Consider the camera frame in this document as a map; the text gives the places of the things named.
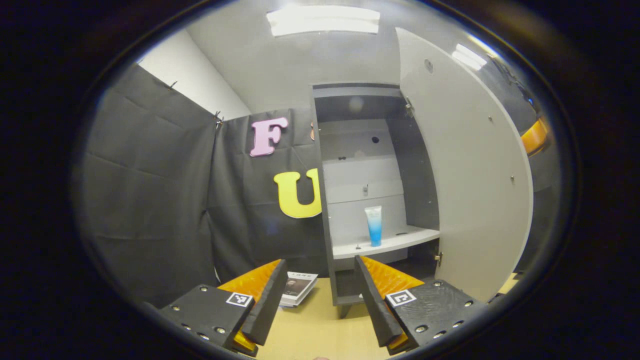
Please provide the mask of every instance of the yellow letter u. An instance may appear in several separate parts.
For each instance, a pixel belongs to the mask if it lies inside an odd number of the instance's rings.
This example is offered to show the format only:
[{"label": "yellow letter u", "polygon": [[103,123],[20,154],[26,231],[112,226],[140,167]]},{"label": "yellow letter u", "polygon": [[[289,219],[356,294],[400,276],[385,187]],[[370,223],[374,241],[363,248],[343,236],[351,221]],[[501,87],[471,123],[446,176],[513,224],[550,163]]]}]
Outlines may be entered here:
[{"label": "yellow letter u", "polygon": [[318,169],[313,168],[307,171],[307,177],[311,178],[314,185],[314,201],[308,205],[302,205],[298,201],[298,187],[296,183],[300,178],[299,172],[281,172],[273,177],[273,180],[278,184],[278,202],[280,203],[280,209],[285,215],[292,218],[310,218],[322,212]]}]

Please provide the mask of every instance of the magazine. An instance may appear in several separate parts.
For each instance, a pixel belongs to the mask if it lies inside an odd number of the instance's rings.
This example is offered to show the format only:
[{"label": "magazine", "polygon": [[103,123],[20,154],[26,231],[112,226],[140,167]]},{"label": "magazine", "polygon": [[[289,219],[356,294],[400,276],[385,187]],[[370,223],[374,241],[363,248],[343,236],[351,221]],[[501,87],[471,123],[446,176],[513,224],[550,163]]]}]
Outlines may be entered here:
[{"label": "magazine", "polygon": [[287,275],[289,278],[280,299],[280,306],[296,307],[316,285],[318,275],[302,272],[287,272]]}]

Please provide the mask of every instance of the open cabinet door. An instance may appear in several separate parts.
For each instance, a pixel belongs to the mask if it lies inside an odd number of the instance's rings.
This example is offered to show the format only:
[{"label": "open cabinet door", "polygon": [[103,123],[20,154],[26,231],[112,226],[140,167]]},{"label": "open cabinet door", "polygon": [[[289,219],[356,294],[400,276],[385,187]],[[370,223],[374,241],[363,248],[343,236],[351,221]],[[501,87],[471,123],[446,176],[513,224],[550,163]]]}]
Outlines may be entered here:
[{"label": "open cabinet door", "polygon": [[438,194],[436,278],[486,302],[507,281],[529,235],[527,154],[506,110],[470,69],[427,40],[396,31],[400,89],[413,106]]}]

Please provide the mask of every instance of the pink letter f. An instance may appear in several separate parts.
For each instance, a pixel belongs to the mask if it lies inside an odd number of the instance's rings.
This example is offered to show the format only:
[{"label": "pink letter f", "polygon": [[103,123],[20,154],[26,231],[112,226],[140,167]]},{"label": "pink letter f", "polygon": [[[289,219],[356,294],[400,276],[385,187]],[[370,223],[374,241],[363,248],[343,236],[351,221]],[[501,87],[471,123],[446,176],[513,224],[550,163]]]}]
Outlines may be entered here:
[{"label": "pink letter f", "polygon": [[273,140],[273,144],[277,144],[280,141],[280,128],[285,128],[289,125],[286,118],[279,117],[277,119],[256,121],[251,124],[254,128],[255,134],[253,136],[253,149],[249,153],[251,156],[269,155],[275,151],[275,148],[269,144],[269,139]]}]

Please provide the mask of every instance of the white shelf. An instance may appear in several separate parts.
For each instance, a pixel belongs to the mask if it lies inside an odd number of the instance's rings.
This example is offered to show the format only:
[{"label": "white shelf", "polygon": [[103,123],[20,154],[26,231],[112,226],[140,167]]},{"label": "white shelf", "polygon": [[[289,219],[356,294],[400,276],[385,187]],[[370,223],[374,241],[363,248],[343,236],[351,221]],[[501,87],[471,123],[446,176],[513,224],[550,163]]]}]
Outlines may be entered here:
[{"label": "white shelf", "polygon": [[348,240],[345,245],[338,245],[333,247],[333,258],[348,259],[356,255],[373,255],[380,254],[381,252],[388,252],[405,247],[418,245],[420,243],[426,243],[429,240],[434,240],[440,237],[440,231],[432,229],[423,229],[421,227],[415,227],[410,225],[404,225],[403,227],[396,227],[394,229],[384,230],[382,232],[382,244],[377,247],[371,246],[371,240],[368,236],[361,236]]}]

